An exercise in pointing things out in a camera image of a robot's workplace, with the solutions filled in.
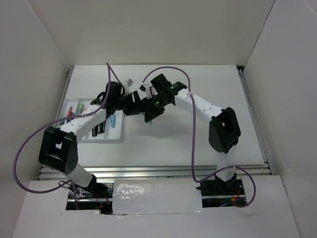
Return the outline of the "pink cap black highlighter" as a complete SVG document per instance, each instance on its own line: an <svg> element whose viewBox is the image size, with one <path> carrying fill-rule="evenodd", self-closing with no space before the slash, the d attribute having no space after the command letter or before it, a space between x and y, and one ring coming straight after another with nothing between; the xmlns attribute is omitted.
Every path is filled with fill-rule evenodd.
<svg viewBox="0 0 317 238"><path fill-rule="evenodd" d="M97 137L97 135L98 135L98 126L95 126L93 129L92 129L92 136L93 137Z"/></svg>

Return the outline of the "yellow cap black highlighter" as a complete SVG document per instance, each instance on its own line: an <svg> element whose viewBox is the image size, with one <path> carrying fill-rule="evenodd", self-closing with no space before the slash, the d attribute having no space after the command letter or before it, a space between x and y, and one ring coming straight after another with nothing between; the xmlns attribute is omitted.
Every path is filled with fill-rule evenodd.
<svg viewBox="0 0 317 238"><path fill-rule="evenodd" d="M101 133L104 133L104 124L103 123L100 123L99 126L98 126L98 133L101 134Z"/></svg>

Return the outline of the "red gel pen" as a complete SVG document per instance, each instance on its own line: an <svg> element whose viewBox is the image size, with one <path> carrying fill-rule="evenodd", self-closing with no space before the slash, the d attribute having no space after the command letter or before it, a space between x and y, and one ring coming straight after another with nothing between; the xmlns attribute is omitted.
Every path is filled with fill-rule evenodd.
<svg viewBox="0 0 317 238"><path fill-rule="evenodd" d="M68 110L68 116L71 117L73 116L73 107L70 107Z"/></svg>

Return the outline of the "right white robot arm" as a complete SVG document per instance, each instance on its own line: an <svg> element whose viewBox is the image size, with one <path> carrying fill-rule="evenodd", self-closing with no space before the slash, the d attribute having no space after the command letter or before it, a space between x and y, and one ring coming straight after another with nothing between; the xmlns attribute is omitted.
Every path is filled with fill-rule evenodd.
<svg viewBox="0 0 317 238"><path fill-rule="evenodd" d="M209 127L208 141L217 152L217 167L214 175L216 189L221 194L228 194L233 189L237 175L234 168L235 149L241 136L241 130L235 111L223 109L195 95L190 85L181 82L172 84L163 74L155 77L149 84L142 83L140 89L146 93L149 110L145 120L152 121L162 114L164 107L173 104L193 115L191 172L195 172L196 119Z"/></svg>

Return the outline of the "mint L-point highlighter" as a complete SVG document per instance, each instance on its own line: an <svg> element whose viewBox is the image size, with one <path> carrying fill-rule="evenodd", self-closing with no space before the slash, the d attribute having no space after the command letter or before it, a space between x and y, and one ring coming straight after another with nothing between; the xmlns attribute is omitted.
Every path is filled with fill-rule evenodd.
<svg viewBox="0 0 317 238"><path fill-rule="evenodd" d="M77 104L77 108L76 108L75 115L77 116L77 115L82 114L84 108L85 108L85 105L84 105L82 102L79 102L79 103Z"/></svg>

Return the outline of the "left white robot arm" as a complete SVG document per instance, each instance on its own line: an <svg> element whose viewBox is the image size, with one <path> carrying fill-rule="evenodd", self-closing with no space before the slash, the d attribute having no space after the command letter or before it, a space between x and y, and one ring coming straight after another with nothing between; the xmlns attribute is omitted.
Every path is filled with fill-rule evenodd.
<svg viewBox="0 0 317 238"><path fill-rule="evenodd" d="M141 99L138 92L131 92L131 79L111 81L106 91L100 93L81 114L59 127L49 126L44 131L39 153L40 164L63 174L80 188L87 198L94 197L103 187L96 177L78 162L77 145L91 130L98 128L116 111L127 115L140 112Z"/></svg>

